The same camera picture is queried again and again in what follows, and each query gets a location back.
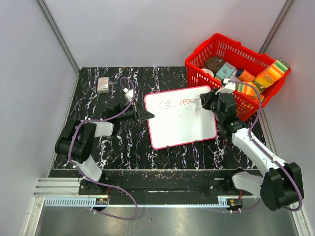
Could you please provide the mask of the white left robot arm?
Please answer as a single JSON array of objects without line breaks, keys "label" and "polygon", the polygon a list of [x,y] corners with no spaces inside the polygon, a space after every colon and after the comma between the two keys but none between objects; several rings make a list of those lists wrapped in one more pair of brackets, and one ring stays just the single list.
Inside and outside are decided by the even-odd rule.
[{"label": "white left robot arm", "polygon": [[110,137],[116,134],[124,120],[146,121],[155,115],[146,111],[136,101],[130,106],[121,103],[105,109],[100,120],[82,122],[70,118],[55,144],[55,153],[64,158],[70,158],[90,181],[89,188],[95,194],[105,192],[107,183],[105,174],[92,158],[95,138]]}]

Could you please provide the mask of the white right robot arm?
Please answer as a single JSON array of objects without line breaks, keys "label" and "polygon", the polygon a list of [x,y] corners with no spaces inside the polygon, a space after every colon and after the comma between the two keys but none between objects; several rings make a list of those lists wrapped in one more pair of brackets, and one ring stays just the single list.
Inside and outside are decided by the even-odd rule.
[{"label": "white right robot arm", "polygon": [[286,208],[299,211],[303,205],[302,171],[295,162],[287,163],[260,142],[248,125],[237,116],[237,102],[233,94],[215,88],[200,94],[201,106],[213,112],[222,136],[238,147],[258,168],[261,176],[236,171],[224,182],[230,195],[245,190],[259,195],[271,211]]}]

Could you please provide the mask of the pink framed whiteboard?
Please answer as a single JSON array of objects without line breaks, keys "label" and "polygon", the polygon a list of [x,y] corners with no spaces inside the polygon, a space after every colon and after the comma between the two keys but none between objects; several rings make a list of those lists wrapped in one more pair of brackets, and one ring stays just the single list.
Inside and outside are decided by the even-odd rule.
[{"label": "pink framed whiteboard", "polygon": [[145,109],[155,117],[148,120],[151,147],[155,150],[214,139],[216,120],[212,111],[201,106],[201,93],[209,86],[199,86],[146,94]]}]

